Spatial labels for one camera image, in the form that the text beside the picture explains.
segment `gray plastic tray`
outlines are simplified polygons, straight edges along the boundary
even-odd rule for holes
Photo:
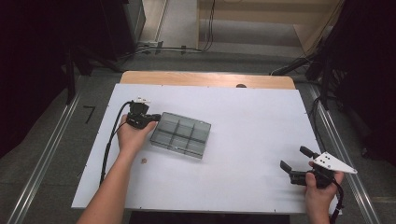
[[[164,112],[150,138],[152,145],[201,159],[211,125]]]

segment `forearm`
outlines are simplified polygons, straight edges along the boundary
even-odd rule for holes
[[[308,214],[310,224],[329,224],[329,214],[328,212],[320,212],[314,214]]]
[[[133,159],[119,154],[78,223],[121,223]]]

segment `electrical cable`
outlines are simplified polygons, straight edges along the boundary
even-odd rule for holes
[[[136,51],[140,50],[139,48],[142,48],[142,47],[143,47],[143,49],[183,49],[183,50],[190,49],[190,50],[196,50],[196,51],[202,52],[201,49],[194,49],[194,48],[171,48],[171,47],[160,47],[160,48],[158,48],[158,47],[151,47],[151,46],[148,46],[148,45],[141,45],[141,46],[136,48]]]
[[[313,61],[310,61],[309,59],[307,59],[306,56],[305,56],[305,57],[302,57],[302,56],[305,56],[305,53],[301,54],[300,56],[298,56],[297,58],[295,58],[293,61],[289,62],[288,65],[285,65],[285,66],[283,66],[283,67],[280,67],[280,68],[277,68],[277,69],[273,70],[273,71],[270,73],[270,76],[271,76],[274,72],[276,72],[276,71],[278,71],[278,70],[280,70],[280,69],[282,69],[282,68],[287,68],[287,67],[289,67],[289,64],[293,64],[293,63],[295,63],[297,60],[302,59],[302,58],[306,59],[306,60],[309,62],[309,64],[314,63]]]
[[[115,121],[114,126],[113,126],[113,130],[111,131],[110,139],[108,140],[108,143],[107,143],[107,145],[106,145],[105,156],[104,156],[104,158],[103,158],[102,173],[101,173],[101,176],[100,176],[99,186],[102,184],[103,180],[105,179],[105,175],[106,175],[106,165],[107,165],[107,157],[108,157],[108,152],[110,151],[111,141],[113,140],[113,137],[114,137],[114,135],[116,135],[116,132],[119,130],[119,128],[120,128],[122,125],[125,124],[125,122],[122,123],[122,124],[119,126],[119,128],[116,130],[117,124],[118,124],[118,122],[119,122],[120,115],[121,115],[121,113],[122,113],[123,108],[124,108],[126,105],[130,105],[130,104],[132,104],[132,103],[133,103],[133,102],[126,102],[125,104],[123,104],[123,106],[122,106],[121,109],[120,109],[119,114],[117,115],[116,121]]]
[[[201,49],[193,49],[193,48],[156,48],[156,47],[145,47],[143,49],[138,49],[134,54],[145,52],[148,50],[173,50],[173,51],[181,51],[181,52],[187,52],[190,50],[191,52],[197,52],[197,53],[202,53],[203,51]]]
[[[322,137],[321,137],[321,135],[320,135],[320,132],[318,131],[318,125],[317,125],[317,112],[318,112],[318,104],[319,104],[319,101],[320,101],[320,96],[319,96],[317,99],[314,100],[314,102],[313,102],[313,104],[312,104],[312,108],[311,108],[311,110],[310,110],[309,113],[308,113],[308,117],[309,117],[309,118],[312,117],[312,121],[313,121],[313,123],[314,123],[314,134],[315,134],[315,137],[316,137],[317,140],[319,140],[320,143],[322,144],[323,150],[324,150],[324,151],[327,151],[327,149],[326,149],[326,147],[325,147],[325,145],[324,145],[323,139],[322,139]]]
[[[311,48],[309,48],[307,51],[311,50],[321,39],[321,36],[323,35],[324,31],[326,30],[327,26],[329,25],[329,23],[332,21],[333,17],[336,15],[336,11],[338,10],[338,8],[340,8],[345,1],[339,1],[337,6],[335,6],[335,9],[332,11],[332,15],[330,16],[330,18],[327,20],[326,24],[323,26],[323,29],[320,31],[320,34],[318,35],[318,38],[315,39],[314,43],[312,44]]]
[[[236,3],[241,3],[241,2],[243,2],[244,0],[239,0],[239,1],[237,1],[237,2],[229,2],[229,1],[226,1],[226,0],[223,0],[223,2],[224,3],[227,3],[227,4],[236,4]]]
[[[332,217],[330,218],[330,223],[334,224],[335,220],[338,217],[338,214],[340,213],[340,210],[344,208],[343,206],[343,200],[344,200],[344,190],[341,188],[341,185],[337,183],[335,179],[332,180],[335,186],[337,186],[338,193],[340,197],[338,198],[338,203],[335,206],[334,212],[332,213]]]
[[[302,84],[310,84],[310,85],[315,85],[315,86],[320,87],[320,83],[318,83],[318,82],[316,82],[316,81],[308,81],[308,80],[298,80],[298,79],[294,79],[293,82],[294,82],[295,84],[302,83]]]
[[[334,223],[335,223],[335,220],[336,220],[337,217],[338,217],[338,214],[340,213],[340,210],[344,208],[344,206],[343,206],[344,190],[343,190],[343,188],[341,187],[341,185],[337,183],[337,181],[335,180],[335,178],[330,179],[329,177],[327,177],[326,175],[324,175],[324,174],[321,173],[321,172],[316,172],[316,174],[317,174],[317,175],[320,175],[320,176],[323,177],[323,178],[326,178],[326,179],[332,181],[332,183],[334,183],[334,185],[337,187],[337,191],[338,191],[338,194],[339,194],[338,203],[337,203],[337,205],[335,206],[334,212],[332,212],[332,216],[330,217],[330,224],[334,224]]]
[[[202,51],[208,51],[213,44],[213,17],[215,15],[215,4],[216,4],[216,0],[213,0],[212,3],[212,9],[210,10],[210,17],[209,17],[209,38],[206,41],[206,45],[204,47],[204,49]]]

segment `human arm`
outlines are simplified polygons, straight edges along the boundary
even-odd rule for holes
[[[146,136],[156,122],[151,122],[143,130],[125,124],[122,116],[118,130],[120,153],[107,173],[105,180],[96,191],[78,223],[121,223],[128,189],[131,166],[134,157],[144,145]]]
[[[344,173],[335,172],[334,179],[338,184],[341,184],[344,178]],[[305,206],[306,213],[308,214],[309,222],[311,224],[328,224],[329,220],[329,207],[337,187],[331,183],[326,189],[318,189],[317,181],[314,174],[306,173],[306,193],[305,193]]]

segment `gray floor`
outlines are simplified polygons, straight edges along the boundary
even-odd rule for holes
[[[220,71],[258,75],[268,74],[290,61],[292,61],[290,58],[227,53],[181,55],[179,52],[162,52],[158,55],[136,55],[123,67],[130,70]],[[296,80],[303,79],[297,73],[291,75]],[[120,81],[120,74],[114,74],[105,68],[97,68],[91,77],[83,77],[83,79],[86,80],[86,85],[79,87],[81,95],[76,110],[23,223],[73,223],[81,213],[79,210],[70,208],[71,202],[114,84]],[[308,91],[309,85],[296,83],[307,110],[310,109],[313,101]],[[7,221],[21,194],[22,187],[49,141],[63,113],[65,97],[66,92],[61,93],[37,121],[26,139],[0,160],[0,223]],[[88,123],[86,121],[91,110],[84,108],[84,105],[96,106]],[[396,169],[384,161],[363,159],[360,155],[361,141],[347,115],[340,112],[336,105],[331,105],[331,111],[349,154],[359,170],[364,186],[370,197],[376,199],[374,202],[376,212],[383,223],[392,223],[396,203],[394,200],[381,199],[385,197],[394,199]],[[318,127],[326,148],[332,151],[330,140],[320,122],[318,122]],[[344,181],[343,186],[346,191],[346,208],[337,223],[364,223],[361,210],[348,182]],[[125,213],[124,223],[129,219],[129,215],[128,212]],[[307,223],[305,215],[291,216],[290,220],[291,223],[296,224]]]

